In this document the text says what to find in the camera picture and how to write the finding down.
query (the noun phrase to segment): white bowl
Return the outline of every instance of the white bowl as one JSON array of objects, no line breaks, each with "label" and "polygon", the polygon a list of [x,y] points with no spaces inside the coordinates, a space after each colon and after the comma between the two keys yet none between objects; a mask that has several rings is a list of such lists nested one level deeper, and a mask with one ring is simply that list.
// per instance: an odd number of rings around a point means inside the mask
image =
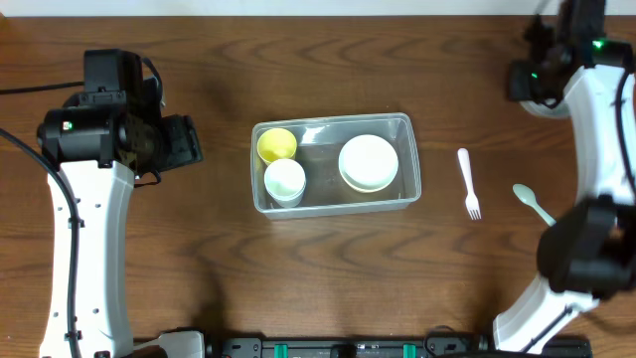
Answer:
[{"label": "white bowl", "polygon": [[398,174],[398,154],[384,139],[360,135],[345,144],[338,158],[340,175],[361,193],[383,190]]}]

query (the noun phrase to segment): plastic bin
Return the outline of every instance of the plastic bin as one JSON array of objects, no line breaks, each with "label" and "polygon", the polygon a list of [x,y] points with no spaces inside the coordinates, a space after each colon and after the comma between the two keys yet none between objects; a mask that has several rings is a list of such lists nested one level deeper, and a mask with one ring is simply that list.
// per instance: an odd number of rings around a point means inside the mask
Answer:
[{"label": "plastic bin", "polygon": [[[285,128],[298,141],[296,161],[305,170],[307,187],[295,208],[281,208],[264,187],[266,166],[258,157],[256,144],[271,128]],[[340,150],[362,134],[384,138],[396,149],[399,160],[396,179],[376,193],[355,191],[338,171]],[[251,133],[251,190],[256,210],[271,220],[404,209],[421,195],[417,144],[410,119],[404,113],[387,113],[259,123]]]}]

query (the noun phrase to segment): wood grain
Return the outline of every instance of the wood grain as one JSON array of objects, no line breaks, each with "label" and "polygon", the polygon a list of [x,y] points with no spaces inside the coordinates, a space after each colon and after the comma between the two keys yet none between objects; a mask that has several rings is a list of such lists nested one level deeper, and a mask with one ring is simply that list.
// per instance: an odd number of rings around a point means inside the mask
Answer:
[{"label": "wood grain", "polygon": [[[137,337],[196,324],[276,336],[421,335],[483,329],[530,283],[545,225],[512,192],[558,216],[576,190],[568,121],[505,101],[525,18],[11,19],[0,88],[77,81],[86,49],[150,57],[165,113],[193,116],[205,162],[136,190],[126,280]],[[608,33],[636,42],[633,18]],[[0,97],[0,123],[31,145],[72,89]],[[421,199],[391,213],[270,222],[253,207],[250,133],[262,121],[403,111]],[[470,151],[484,220],[471,222],[456,150]],[[0,356],[35,357],[51,294],[53,215],[44,172],[0,142]],[[636,300],[579,318],[598,357],[636,350]]]}]

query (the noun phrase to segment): spoon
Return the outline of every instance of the spoon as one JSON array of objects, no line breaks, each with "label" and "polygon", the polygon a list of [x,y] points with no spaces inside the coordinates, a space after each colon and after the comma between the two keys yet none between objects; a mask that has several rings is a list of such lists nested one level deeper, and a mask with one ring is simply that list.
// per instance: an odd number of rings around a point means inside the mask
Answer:
[{"label": "spoon", "polygon": [[546,224],[548,224],[548,226],[552,226],[555,224],[556,222],[555,219],[553,219],[553,217],[551,217],[550,214],[546,213],[546,211],[542,209],[542,207],[540,207],[539,204],[537,204],[537,197],[535,197],[535,192],[532,189],[530,189],[529,187],[523,184],[515,184],[513,185],[513,191],[515,192],[515,195],[517,195],[517,198],[519,198],[519,200],[521,200],[522,203],[535,209],[537,214],[539,214],[539,216],[541,216],[541,218],[544,219],[544,221],[546,222]]}]

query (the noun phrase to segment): fork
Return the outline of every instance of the fork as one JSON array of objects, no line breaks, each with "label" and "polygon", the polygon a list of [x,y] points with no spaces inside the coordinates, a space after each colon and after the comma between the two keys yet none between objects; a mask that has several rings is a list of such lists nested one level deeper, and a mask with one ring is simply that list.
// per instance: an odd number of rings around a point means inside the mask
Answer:
[{"label": "fork", "polygon": [[481,212],[479,211],[479,201],[475,195],[475,189],[473,188],[473,176],[470,172],[470,158],[468,157],[468,150],[461,148],[457,151],[459,157],[459,165],[461,166],[461,173],[464,175],[464,181],[466,182],[466,210],[472,220],[480,220]]}]

